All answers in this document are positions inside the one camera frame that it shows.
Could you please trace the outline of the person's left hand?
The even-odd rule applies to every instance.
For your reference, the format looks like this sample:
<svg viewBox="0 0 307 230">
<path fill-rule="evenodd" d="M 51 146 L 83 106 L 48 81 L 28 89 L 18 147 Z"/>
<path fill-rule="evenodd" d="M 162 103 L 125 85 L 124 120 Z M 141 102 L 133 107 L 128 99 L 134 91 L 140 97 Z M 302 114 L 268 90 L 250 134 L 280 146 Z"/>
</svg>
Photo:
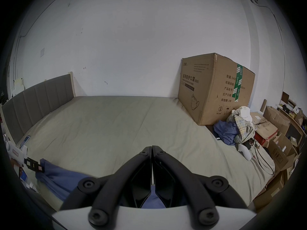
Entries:
<svg viewBox="0 0 307 230">
<path fill-rule="evenodd" d="M 23 165 L 20 165 L 15 159 L 10 159 L 11 165 L 13 166 L 14 171 L 16 172 L 17 176 L 20 178 L 22 175 Z"/>
</svg>

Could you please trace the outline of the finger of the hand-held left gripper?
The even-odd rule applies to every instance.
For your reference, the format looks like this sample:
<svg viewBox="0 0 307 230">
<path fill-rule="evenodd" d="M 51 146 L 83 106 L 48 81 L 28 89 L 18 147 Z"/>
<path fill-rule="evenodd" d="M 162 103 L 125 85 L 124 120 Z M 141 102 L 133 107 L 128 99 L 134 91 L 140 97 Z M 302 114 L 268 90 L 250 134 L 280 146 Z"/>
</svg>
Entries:
<svg viewBox="0 0 307 230">
<path fill-rule="evenodd" d="M 44 166 L 40 165 L 37 161 L 27 157 L 24 159 L 25 165 L 28 167 L 28 169 L 35 171 L 37 173 L 44 173 Z"/>
</svg>

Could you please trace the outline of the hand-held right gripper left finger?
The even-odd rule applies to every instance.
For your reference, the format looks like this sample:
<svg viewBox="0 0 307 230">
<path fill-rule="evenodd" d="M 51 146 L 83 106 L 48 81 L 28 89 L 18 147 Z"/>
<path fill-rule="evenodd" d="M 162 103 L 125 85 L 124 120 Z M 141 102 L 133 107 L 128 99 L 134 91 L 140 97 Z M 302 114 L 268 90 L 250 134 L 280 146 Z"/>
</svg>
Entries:
<svg viewBox="0 0 307 230">
<path fill-rule="evenodd" d="M 152 147 L 121 166 L 114 174 L 100 178 L 86 177 L 63 202 L 60 211 L 91 206 L 91 225 L 110 225 L 117 206 L 141 208 L 151 195 Z"/>
</svg>

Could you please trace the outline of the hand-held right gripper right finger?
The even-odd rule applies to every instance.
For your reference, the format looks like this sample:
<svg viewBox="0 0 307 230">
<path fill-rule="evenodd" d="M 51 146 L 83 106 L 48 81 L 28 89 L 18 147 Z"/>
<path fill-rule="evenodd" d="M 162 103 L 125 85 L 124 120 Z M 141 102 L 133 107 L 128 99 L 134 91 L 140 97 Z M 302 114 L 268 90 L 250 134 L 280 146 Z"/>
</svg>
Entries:
<svg viewBox="0 0 307 230">
<path fill-rule="evenodd" d="M 196 225 L 216 225 L 220 219 L 216 206 L 247 209 L 227 179 L 194 174 L 159 146 L 153 146 L 153 178 L 155 194 L 165 207 L 187 205 Z"/>
</svg>

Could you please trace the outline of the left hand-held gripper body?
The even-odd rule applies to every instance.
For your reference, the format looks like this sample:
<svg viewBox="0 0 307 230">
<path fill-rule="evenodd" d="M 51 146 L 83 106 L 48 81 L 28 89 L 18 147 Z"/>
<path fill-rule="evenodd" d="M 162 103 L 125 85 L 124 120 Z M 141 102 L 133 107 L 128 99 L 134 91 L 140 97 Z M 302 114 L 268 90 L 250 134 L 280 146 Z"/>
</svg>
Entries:
<svg viewBox="0 0 307 230">
<path fill-rule="evenodd" d="M 11 141 L 4 140 L 9 159 L 15 159 L 20 165 L 24 166 L 24 159 L 27 158 L 26 154 Z"/>
</svg>

